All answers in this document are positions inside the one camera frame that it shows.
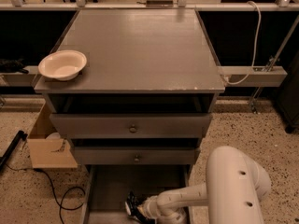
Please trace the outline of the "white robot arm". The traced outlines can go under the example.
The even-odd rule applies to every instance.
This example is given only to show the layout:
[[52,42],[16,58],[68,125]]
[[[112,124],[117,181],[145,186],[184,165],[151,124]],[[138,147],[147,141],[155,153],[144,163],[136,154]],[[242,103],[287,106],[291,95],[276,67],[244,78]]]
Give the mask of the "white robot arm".
[[157,224],[187,224],[190,206],[206,206],[209,224],[264,224],[260,201],[270,190],[259,163],[234,147],[217,147],[208,156],[204,184],[151,196],[141,210]]

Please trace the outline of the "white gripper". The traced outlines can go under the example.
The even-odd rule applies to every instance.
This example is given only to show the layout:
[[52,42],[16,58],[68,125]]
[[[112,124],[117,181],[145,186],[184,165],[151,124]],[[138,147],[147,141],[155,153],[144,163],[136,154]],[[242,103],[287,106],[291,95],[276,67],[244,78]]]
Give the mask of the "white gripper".
[[139,211],[156,224],[187,224],[187,214],[180,202],[163,195],[149,197],[139,205]]

